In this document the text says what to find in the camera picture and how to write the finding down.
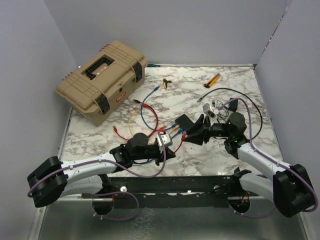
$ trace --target screw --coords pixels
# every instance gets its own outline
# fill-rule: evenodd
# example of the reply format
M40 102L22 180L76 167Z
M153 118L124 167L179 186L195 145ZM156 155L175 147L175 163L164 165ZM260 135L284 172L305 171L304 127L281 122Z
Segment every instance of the screw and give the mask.
M218 192L218 191L220 191L220 186L218 186L218 185L215 185L214 187L213 187L213 190L215 191L215 192Z

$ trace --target red label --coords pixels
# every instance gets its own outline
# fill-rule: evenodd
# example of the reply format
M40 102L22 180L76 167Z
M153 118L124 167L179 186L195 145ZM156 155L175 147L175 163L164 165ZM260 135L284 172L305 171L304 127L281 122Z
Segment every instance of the red label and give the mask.
M106 69L107 69L107 67L105 66L104 68L102 68L102 69L97 73L97 75L102 74Z
M122 99L125 95L126 95L126 91L125 91L124 93L122 93L120 97L118 97L118 99L116 100L116 102L119 102L120 99Z

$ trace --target metal floor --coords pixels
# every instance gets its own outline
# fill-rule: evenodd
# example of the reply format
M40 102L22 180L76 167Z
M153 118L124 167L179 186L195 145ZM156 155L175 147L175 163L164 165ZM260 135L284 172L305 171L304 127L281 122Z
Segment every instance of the metal floor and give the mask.
M251 200L248 214L262 215L274 208L264 199ZM117 209L113 217L133 209ZM299 215L250 219L229 208L143 208L126 222L93 217L91 201L57 201L48 206L39 240L306 240Z

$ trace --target toolbox handle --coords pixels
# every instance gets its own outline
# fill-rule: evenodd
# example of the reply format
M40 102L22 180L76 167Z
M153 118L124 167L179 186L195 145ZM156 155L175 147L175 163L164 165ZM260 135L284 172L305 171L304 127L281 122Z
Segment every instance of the toolbox handle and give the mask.
M87 70L85 70L85 75L88 78L90 78L90 80L92 80L92 79L94 79L96 77L96 75L92 73L94 70L96 70L102 64L107 64L109 66L113 62L114 62L114 60L103 56L98 61L96 61L94 64L92 64Z

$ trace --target gray wall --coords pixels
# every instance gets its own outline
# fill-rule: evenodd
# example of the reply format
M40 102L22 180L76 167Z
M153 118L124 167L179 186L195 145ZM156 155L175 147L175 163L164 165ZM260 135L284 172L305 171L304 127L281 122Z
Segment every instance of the gray wall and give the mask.
M113 40L150 63L257 64L286 0L44 0L79 65Z
M294 0L256 73L285 161L304 165L320 195L320 1ZM310 214L315 226L320 209Z
M68 105L55 86L76 67L42 0L0 4L0 239L27 239L27 176L58 152Z

